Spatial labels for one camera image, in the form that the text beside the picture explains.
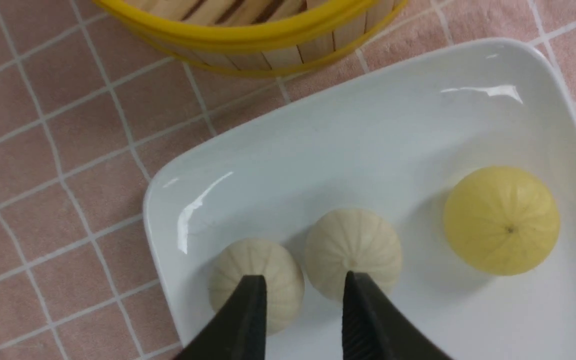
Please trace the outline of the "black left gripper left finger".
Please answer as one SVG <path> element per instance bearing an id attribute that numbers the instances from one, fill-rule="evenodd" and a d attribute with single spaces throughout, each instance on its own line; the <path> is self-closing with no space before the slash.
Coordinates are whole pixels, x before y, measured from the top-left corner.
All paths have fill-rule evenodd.
<path id="1" fill-rule="evenodd" d="M 262 275 L 245 275 L 231 296 L 175 360 L 263 360 L 267 289 Z"/>

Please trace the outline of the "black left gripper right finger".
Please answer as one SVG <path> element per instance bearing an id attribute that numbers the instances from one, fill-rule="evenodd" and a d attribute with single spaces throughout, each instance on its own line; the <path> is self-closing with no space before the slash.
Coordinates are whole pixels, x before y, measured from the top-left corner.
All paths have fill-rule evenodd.
<path id="1" fill-rule="evenodd" d="M 450 359 L 393 305 L 367 273 L 346 273 L 342 310 L 345 360 Z"/>

